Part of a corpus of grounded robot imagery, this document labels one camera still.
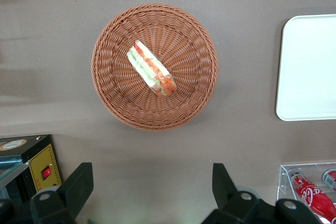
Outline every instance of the yellow label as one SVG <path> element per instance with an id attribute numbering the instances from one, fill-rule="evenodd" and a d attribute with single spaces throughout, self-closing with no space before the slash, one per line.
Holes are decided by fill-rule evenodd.
<path id="1" fill-rule="evenodd" d="M 14 148 L 18 148 L 22 145 L 24 145 L 25 143 L 27 143 L 27 140 L 25 139 L 21 139 L 21 140 L 14 140 L 8 143 L 5 143 L 3 145 L 0 146 L 0 151 L 7 151 L 7 150 L 11 150 Z"/>
<path id="2" fill-rule="evenodd" d="M 30 172 L 36 191 L 61 185 L 61 180 L 51 144 L 29 160 Z"/>

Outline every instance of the round sticker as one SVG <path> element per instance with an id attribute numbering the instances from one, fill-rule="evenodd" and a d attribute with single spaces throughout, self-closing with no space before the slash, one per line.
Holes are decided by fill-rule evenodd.
<path id="1" fill-rule="evenodd" d="M 0 151 L 7 151 L 7 150 L 14 149 L 14 148 L 18 148 L 19 146 L 24 145 L 25 143 L 27 143 L 27 140 L 25 139 L 11 141 L 11 142 L 1 145 Z"/>

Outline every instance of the gray table surface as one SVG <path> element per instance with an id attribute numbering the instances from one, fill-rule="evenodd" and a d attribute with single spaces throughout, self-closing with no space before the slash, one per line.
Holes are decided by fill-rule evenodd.
<path id="1" fill-rule="evenodd" d="M 152 2 L 196 17 L 220 64 L 204 111 L 161 133 L 111 115 L 90 70 L 103 27 Z M 95 189 L 81 215 L 95 223 L 200 223 L 216 207 L 214 162 L 274 204 L 280 164 L 335 159 L 335 120 L 275 113 L 285 22 L 333 13 L 336 0 L 0 0 L 0 136 L 51 133 L 65 178 L 92 162 Z"/>

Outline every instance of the coca-cola logo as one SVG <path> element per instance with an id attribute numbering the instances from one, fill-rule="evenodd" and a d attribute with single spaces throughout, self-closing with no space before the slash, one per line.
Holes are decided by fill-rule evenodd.
<path id="1" fill-rule="evenodd" d="M 313 202 L 314 195 L 323 194 L 319 188 L 306 188 L 302 193 L 302 199 L 306 202 L 308 207 L 311 206 Z"/>

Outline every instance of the red bottle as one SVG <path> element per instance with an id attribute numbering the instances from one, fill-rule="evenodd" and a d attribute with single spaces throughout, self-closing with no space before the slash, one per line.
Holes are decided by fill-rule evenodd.
<path id="1" fill-rule="evenodd" d="M 336 224 L 336 208 L 332 200 L 298 169 L 290 169 L 288 176 L 294 191 L 305 201 L 307 206 L 319 216 Z"/>

